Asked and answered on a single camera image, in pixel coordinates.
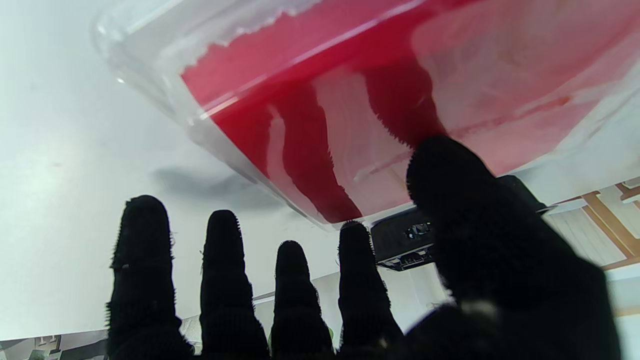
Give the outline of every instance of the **black electronic device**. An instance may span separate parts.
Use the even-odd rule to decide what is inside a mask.
[[[498,182],[509,189],[512,198],[542,215],[547,206],[513,175],[500,176]],[[431,247],[438,224],[432,224],[418,209],[410,209],[377,221],[371,227],[371,240],[376,264],[395,271],[403,271],[434,262]]]
[[[376,264],[403,271],[433,262],[434,229],[418,209],[380,220],[371,227]]]

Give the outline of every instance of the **red liquid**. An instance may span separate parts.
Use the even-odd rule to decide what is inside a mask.
[[[621,77],[636,60],[625,43],[640,28],[633,2],[625,14],[608,7],[602,29],[572,13],[530,26],[532,16],[551,17],[544,0],[533,2],[432,0],[388,17],[407,2],[324,0],[211,46],[183,79],[206,109],[233,92],[213,121],[303,212],[337,223],[408,202],[411,147],[445,129],[498,174],[546,154],[597,103],[574,103],[572,93]],[[587,25],[591,43],[576,41],[571,31]],[[521,49],[513,32],[523,28],[554,47]]]

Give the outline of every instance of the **clear plastic container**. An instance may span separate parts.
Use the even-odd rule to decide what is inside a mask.
[[[95,43],[195,142],[319,224],[406,208],[429,135],[500,175],[640,88],[637,0],[128,0]]]

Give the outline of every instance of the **glove finger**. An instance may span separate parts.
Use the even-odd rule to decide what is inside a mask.
[[[159,200],[143,195],[127,203],[111,267],[109,357],[190,355],[175,316],[169,219]]]
[[[285,241],[278,248],[273,312],[271,348],[275,357],[333,354],[305,253],[295,241]]]
[[[369,232],[358,222],[340,230],[342,346],[385,348],[402,337],[387,289],[376,268]]]
[[[202,261],[200,325],[202,354],[267,358],[264,330],[253,313],[253,291],[244,273],[244,250],[236,216],[209,217]]]
[[[578,261],[573,250],[462,144],[445,136],[423,141],[407,186],[432,220],[433,257],[458,302],[523,309],[569,288],[568,264]],[[562,272],[553,266],[558,263]]]
[[[491,201],[499,183],[482,160],[446,136],[424,140],[406,173],[409,196],[430,219],[454,220]]]

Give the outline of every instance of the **black knit glove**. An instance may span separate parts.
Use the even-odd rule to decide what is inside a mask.
[[[602,270],[578,258],[473,152],[428,138],[407,185],[434,224],[433,257],[455,303],[429,314],[389,358],[620,358]]]
[[[341,231],[340,265],[341,354],[379,353],[402,332],[391,316],[369,233],[361,224],[348,223]],[[169,222],[159,200],[144,195],[127,203],[111,267],[115,280],[108,304],[108,356],[114,360],[193,357],[193,348],[180,334],[181,321],[175,316]],[[298,243],[281,244],[275,273],[273,357],[335,357]],[[227,210],[209,218],[200,307],[202,357],[269,358],[263,328],[253,313],[239,225]]]
[[[115,280],[108,304],[108,356],[190,358],[192,346],[179,333],[181,321],[175,316],[169,221],[156,198],[144,195],[127,203],[111,267]],[[253,314],[240,230],[230,211],[216,211],[209,218],[200,307],[203,357],[269,357],[264,331]]]

